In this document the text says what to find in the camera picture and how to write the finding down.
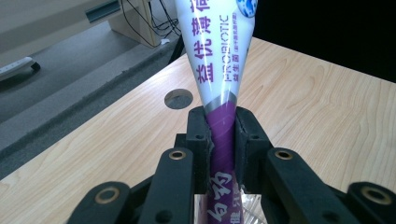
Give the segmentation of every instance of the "wood grain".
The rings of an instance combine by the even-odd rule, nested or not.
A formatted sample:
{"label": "wood grain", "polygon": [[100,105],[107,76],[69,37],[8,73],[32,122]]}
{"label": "wood grain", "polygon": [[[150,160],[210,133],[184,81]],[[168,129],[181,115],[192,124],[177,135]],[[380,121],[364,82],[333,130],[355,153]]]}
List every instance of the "wood grain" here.
{"label": "wood grain", "polygon": [[[191,91],[192,104],[167,108],[174,89]],[[0,223],[64,223],[96,185],[139,183],[200,104],[183,56],[4,178]],[[238,104],[324,182],[346,190],[366,180],[396,191],[395,84],[253,39]]]}

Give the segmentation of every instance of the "round hole in table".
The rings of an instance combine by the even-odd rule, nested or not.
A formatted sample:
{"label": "round hole in table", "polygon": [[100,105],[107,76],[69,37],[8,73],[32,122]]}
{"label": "round hole in table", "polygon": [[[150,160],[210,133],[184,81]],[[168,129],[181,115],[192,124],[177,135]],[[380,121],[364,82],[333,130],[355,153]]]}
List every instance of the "round hole in table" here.
{"label": "round hole in table", "polygon": [[192,102],[192,93],[184,89],[169,91],[165,96],[165,104],[171,109],[183,109]]}

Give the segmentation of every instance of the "blue logo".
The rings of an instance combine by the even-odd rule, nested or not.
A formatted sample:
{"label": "blue logo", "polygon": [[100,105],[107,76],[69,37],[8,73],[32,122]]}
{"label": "blue logo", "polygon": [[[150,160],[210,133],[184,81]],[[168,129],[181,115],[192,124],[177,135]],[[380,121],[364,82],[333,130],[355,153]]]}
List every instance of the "blue logo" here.
{"label": "blue logo", "polygon": [[256,15],[257,0],[236,0],[236,4],[244,16],[252,18]]}

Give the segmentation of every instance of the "plastic squeeze tube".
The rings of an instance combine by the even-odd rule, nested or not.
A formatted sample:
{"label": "plastic squeeze tube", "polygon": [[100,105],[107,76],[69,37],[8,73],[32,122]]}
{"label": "plastic squeeze tube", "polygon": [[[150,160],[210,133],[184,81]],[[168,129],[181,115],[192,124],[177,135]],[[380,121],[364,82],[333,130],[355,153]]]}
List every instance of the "plastic squeeze tube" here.
{"label": "plastic squeeze tube", "polygon": [[254,29],[257,0],[175,0],[185,48],[212,132],[210,190],[203,223],[243,223],[235,180],[236,100]]}

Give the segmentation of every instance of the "grommet hole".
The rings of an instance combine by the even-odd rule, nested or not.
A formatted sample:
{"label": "grommet hole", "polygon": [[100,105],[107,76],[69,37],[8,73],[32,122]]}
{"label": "grommet hole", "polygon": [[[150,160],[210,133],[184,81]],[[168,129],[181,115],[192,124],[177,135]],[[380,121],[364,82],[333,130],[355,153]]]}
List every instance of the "grommet hole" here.
{"label": "grommet hole", "polygon": [[361,194],[373,203],[389,205],[392,203],[390,196],[381,189],[364,186],[361,188]]}
{"label": "grommet hole", "polygon": [[186,158],[186,153],[184,151],[176,150],[169,153],[169,158],[175,161],[183,160]]}
{"label": "grommet hole", "polygon": [[192,93],[184,89],[169,91],[165,96],[165,104],[171,109],[183,109],[192,103]]}
{"label": "grommet hole", "polygon": [[289,152],[287,152],[287,151],[282,151],[282,150],[277,151],[277,152],[275,153],[275,155],[276,155],[278,158],[280,158],[281,160],[285,160],[285,161],[291,160],[291,159],[293,158],[293,155],[291,155]]}
{"label": "grommet hole", "polygon": [[120,190],[115,187],[108,187],[99,191],[95,196],[95,201],[99,204],[112,203],[120,196]]}

